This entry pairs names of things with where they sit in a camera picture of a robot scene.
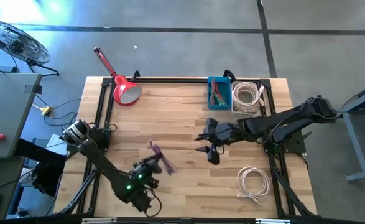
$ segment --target gray floor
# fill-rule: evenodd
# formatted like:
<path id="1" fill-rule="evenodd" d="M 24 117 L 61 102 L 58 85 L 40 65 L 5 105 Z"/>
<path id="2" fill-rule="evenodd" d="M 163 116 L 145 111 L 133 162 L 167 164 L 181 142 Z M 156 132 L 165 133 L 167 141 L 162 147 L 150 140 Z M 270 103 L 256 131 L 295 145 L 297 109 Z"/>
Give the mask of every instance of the gray floor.
<path id="1" fill-rule="evenodd" d="M 0 19 L 6 22 L 95 27 L 261 28 L 255 0 L 4 2 L 0 1 Z M 270 29 L 365 30 L 365 0 L 262 2 Z M 29 11 L 29 16 L 15 13 L 15 8 Z M 60 77 L 45 77 L 41 83 L 42 98 L 52 106 L 79 98 L 86 76 L 107 75 L 92 52 L 96 46 L 125 75 L 139 70 L 142 75 L 210 76 L 221 75 L 229 68 L 238 77 L 270 77 L 262 34 L 28 33 L 49 50 L 51 60 L 47 65 L 61 73 Z M 365 88 L 365 36 L 270 35 L 270 44 L 277 76 L 287 78 L 294 105 L 309 96 L 322 94 L 339 108 Z M 28 71 L 24 62 L 17 62 L 22 71 Z M 12 64 L 8 54 L 0 50 L 0 65 Z M 56 114 L 61 116 L 77 109 L 78 102 L 74 102 L 56 110 Z M 344 123 L 314 124 L 306 131 L 313 131 L 305 143 L 318 213 L 329 218 L 365 221 L 365 181 L 352 184 L 345 181 L 345 175 L 360 169 Z M 45 125 L 33 108 L 22 137 L 49 138 L 53 133 L 59 134 L 60 128 Z"/>

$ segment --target white cable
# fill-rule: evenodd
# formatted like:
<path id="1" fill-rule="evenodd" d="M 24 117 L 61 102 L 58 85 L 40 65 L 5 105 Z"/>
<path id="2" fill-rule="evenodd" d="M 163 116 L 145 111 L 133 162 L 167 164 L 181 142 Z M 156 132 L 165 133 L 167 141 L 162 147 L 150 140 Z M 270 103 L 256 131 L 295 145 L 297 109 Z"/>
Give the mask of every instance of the white cable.
<path id="1" fill-rule="evenodd" d="M 258 191 L 257 193 L 250 192 L 249 189 L 246 187 L 246 184 L 244 183 L 246 180 L 246 176 L 251 172 L 255 172 L 262 177 L 262 187 L 261 190 Z M 238 198 L 251 198 L 254 202 L 260 205 L 261 203 L 259 201 L 264 197 L 266 197 L 269 193 L 270 189 L 269 177 L 263 170 L 258 169 L 256 167 L 249 166 L 241 169 L 238 173 L 237 181 L 239 189 L 242 192 L 237 194 Z"/>
<path id="2" fill-rule="evenodd" d="M 259 112 L 259 103 L 264 105 L 263 100 L 261 99 L 261 94 L 264 91 L 264 86 L 261 85 L 258 90 L 257 85 L 252 82 L 241 82 L 238 83 L 233 91 L 232 91 L 232 101 L 233 101 L 233 110 L 237 113 L 252 113 L 257 114 Z M 250 103 L 243 102 L 239 95 L 242 93 L 248 93 L 252 97 L 252 101 Z"/>

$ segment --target red lamp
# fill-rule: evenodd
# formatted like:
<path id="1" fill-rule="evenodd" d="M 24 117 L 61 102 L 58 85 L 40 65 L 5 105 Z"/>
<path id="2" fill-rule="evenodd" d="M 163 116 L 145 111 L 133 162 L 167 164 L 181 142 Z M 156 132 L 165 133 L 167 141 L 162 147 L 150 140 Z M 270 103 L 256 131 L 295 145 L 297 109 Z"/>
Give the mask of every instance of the red lamp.
<path id="1" fill-rule="evenodd" d="M 108 62 L 105 55 L 99 47 L 94 48 L 96 56 L 101 60 L 106 69 L 114 77 L 116 88 L 113 92 L 113 98 L 121 106 L 130 106 L 136 103 L 142 93 L 142 88 L 136 83 L 131 83 L 124 75 L 118 75 L 112 65 Z"/>

